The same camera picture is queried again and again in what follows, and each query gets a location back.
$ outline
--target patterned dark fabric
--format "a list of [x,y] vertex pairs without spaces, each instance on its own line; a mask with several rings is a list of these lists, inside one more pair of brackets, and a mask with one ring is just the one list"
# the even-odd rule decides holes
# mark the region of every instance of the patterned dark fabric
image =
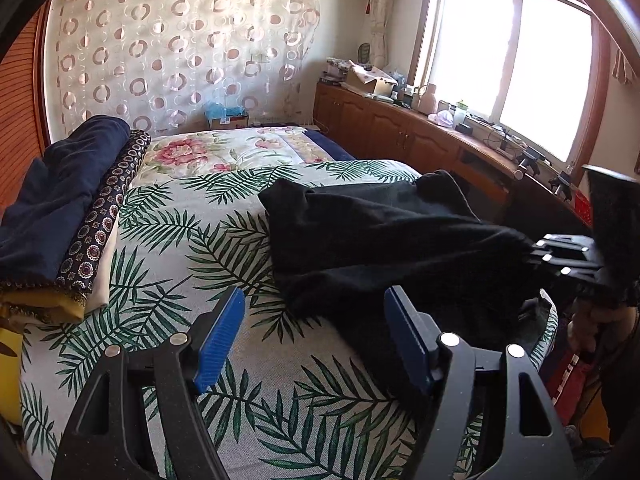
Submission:
[[113,228],[113,221],[150,142],[151,136],[142,130],[131,132],[129,142],[102,178],[98,198],[80,224],[60,265],[57,284],[79,292],[92,291],[98,262]]

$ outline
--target plastic bag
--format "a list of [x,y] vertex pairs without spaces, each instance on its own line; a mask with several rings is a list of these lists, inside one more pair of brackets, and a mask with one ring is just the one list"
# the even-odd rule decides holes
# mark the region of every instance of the plastic bag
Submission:
[[437,114],[429,114],[427,117],[432,123],[445,128],[453,127],[453,115],[449,110],[440,110]]
[[220,103],[206,103],[204,105],[204,115],[208,121],[212,121],[214,119],[224,120],[227,117],[245,116],[246,112],[244,111],[244,107],[241,106],[230,106],[227,108]]

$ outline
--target folded navy blue cloth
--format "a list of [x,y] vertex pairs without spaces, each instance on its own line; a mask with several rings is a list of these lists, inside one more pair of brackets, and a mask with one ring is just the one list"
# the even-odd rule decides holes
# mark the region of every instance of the folded navy blue cloth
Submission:
[[0,280],[56,279],[73,236],[94,201],[103,174],[131,133],[118,118],[89,118],[31,163],[16,202],[0,224]]
[[306,129],[305,135],[325,150],[327,155],[333,160],[356,160],[356,158],[340,146],[340,144],[336,144],[316,130]]

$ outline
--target floral bedspread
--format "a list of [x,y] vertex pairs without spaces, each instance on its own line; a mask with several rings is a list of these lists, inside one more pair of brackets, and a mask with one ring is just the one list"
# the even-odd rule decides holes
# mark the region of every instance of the floral bedspread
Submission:
[[[257,193],[278,178],[311,186],[413,180],[399,162],[355,160],[197,175],[131,189],[120,210],[111,299],[81,324],[29,326],[21,376],[31,463],[49,479],[66,421],[104,349],[150,348],[185,331],[230,285],[246,313],[219,381],[198,400],[232,480],[397,478],[415,425],[321,317],[293,318],[274,285],[269,226]],[[555,310],[532,359],[539,365]],[[145,393],[159,469],[175,478],[155,391]],[[456,477],[478,444],[475,420]]]
[[132,186],[172,178],[333,160],[300,126],[212,130],[156,137]]

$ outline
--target curtain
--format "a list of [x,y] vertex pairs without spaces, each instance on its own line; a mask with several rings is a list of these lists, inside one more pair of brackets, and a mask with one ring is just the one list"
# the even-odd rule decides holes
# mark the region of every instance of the curtain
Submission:
[[391,16],[393,0],[370,0],[371,54],[370,62],[378,68],[386,65],[386,25]]
[[636,80],[636,73],[631,68],[627,58],[622,51],[618,49],[616,52],[616,63],[613,65],[613,72],[611,73],[618,81],[623,85],[632,84]]
[[299,121],[318,0],[53,0],[47,115],[64,138],[95,114],[153,136],[207,129],[204,107]]

